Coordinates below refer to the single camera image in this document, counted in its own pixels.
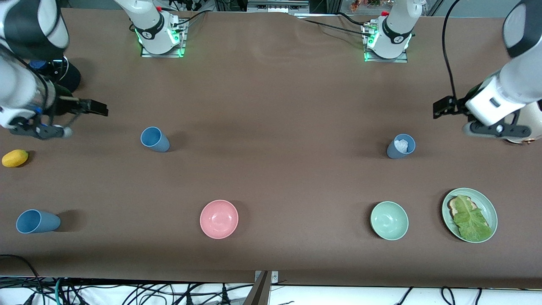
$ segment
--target pink bowl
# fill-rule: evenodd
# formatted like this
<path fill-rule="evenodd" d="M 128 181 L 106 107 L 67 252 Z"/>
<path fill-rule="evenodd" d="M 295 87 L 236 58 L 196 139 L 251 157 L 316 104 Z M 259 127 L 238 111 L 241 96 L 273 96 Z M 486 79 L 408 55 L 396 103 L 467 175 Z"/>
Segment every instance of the pink bowl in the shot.
<path fill-rule="evenodd" d="M 214 239 L 230 236 L 237 228 L 239 215 L 229 201 L 215 200 L 208 203 L 199 216 L 199 225 L 203 233 Z"/>

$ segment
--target plate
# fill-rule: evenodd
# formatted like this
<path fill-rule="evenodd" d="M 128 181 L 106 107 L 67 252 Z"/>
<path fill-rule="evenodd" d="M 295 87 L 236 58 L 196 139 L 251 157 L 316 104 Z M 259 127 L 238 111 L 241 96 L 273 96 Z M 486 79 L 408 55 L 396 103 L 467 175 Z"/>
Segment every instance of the plate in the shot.
<path fill-rule="evenodd" d="M 478 206 L 480 210 L 482 210 L 482 215 L 486 219 L 487 224 L 489 225 L 489 228 L 491 228 L 491 235 L 480 242 L 471 242 L 469 240 L 466 240 L 461 237 L 459 234 L 459 228 L 454 222 L 454 219 L 451 217 L 450 208 L 448 207 L 448 203 L 453 197 L 456 197 L 457 195 L 465 195 L 467 197 L 470 197 L 472 201 Z M 459 239 L 464 240 L 468 243 L 473 244 L 479 244 L 487 241 L 489 238 L 491 238 L 495 231 L 497 230 L 497 212 L 495 211 L 495 207 L 493 207 L 493 204 L 491 204 L 491 201 L 487 199 L 482 193 L 478 192 L 475 189 L 471 188 L 457 188 L 444 198 L 444 201 L 442 202 L 442 218 L 444 219 L 444 223 L 450 229 L 450 231 L 457 236 Z"/>
<path fill-rule="evenodd" d="M 371 212 L 371 227 L 380 237 L 397 240 L 407 233 L 407 213 L 395 202 L 381 202 Z"/>
<path fill-rule="evenodd" d="M 203 233 L 214 239 L 230 236 L 237 228 L 239 215 L 231 202 L 215 200 L 208 203 L 199 216 L 199 225 Z"/>

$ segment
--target yellow lemon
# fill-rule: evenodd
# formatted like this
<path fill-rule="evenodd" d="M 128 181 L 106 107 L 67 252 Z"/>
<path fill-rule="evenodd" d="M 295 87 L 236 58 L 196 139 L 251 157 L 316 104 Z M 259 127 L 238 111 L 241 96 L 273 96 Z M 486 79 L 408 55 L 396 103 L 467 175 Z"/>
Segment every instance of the yellow lemon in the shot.
<path fill-rule="evenodd" d="M 28 160 L 28 152 L 16 149 L 2 157 L 2 165 L 5 167 L 18 167 Z"/>

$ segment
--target green bowl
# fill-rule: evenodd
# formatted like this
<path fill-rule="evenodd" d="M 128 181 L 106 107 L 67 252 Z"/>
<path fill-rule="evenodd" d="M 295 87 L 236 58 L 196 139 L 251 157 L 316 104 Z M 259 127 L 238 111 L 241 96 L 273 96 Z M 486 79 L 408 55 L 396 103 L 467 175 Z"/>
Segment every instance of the green bowl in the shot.
<path fill-rule="evenodd" d="M 466 240 L 461 237 L 459 234 L 459 228 L 457 228 L 457 225 L 454 222 L 454 219 L 451 217 L 451 211 L 450 207 L 448 207 L 448 203 L 453 197 L 456 197 L 457 195 L 465 195 L 472 199 L 472 201 L 478 206 L 480 210 L 482 210 L 482 215 L 486 219 L 487 224 L 489 225 L 489 228 L 491 228 L 491 235 L 480 242 L 471 242 L 470 240 Z M 444 219 L 444 223 L 450 229 L 450 231 L 457 236 L 457 238 L 464 240 L 468 243 L 473 244 L 479 244 L 487 241 L 489 238 L 491 238 L 495 231 L 497 230 L 497 212 L 495 211 L 495 207 L 493 207 L 493 204 L 491 204 L 491 201 L 487 199 L 482 193 L 478 192 L 477 190 L 471 189 L 471 188 L 457 188 L 444 198 L 444 201 L 442 202 L 442 218 Z"/>
<path fill-rule="evenodd" d="M 397 240 L 407 233 L 407 213 L 395 202 L 381 202 L 371 212 L 371 227 L 380 237 Z"/>

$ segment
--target blue cup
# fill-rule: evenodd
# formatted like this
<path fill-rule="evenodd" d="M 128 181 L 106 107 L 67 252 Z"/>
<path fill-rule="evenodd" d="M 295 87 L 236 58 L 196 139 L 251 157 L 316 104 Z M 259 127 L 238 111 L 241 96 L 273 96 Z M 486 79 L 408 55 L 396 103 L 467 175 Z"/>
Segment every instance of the blue cup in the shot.
<path fill-rule="evenodd" d="M 169 149 L 169 140 L 158 127 L 148 127 L 141 133 L 141 144 L 159 153 Z"/>
<path fill-rule="evenodd" d="M 408 143 L 408 148 L 406 149 L 406 153 L 400 152 L 397 150 L 397 147 L 395 147 L 395 141 L 401 141 L 405 140 Z M 404 158 L 410 154 L 416 149 L 416 141 L 414 139 L 407 135 L 407 134 L 400 134 L 393 141 L 391 141 L 390 145 L 388 146 L 388 157 L 392 159 L 400 159 Z"/>
<path fill-rule="evenodd" d="M 60 218 L 55 214 L 29 209 L 19 215 L 15 226 L 23 234 L 49 232 L 59 228 Z"/>

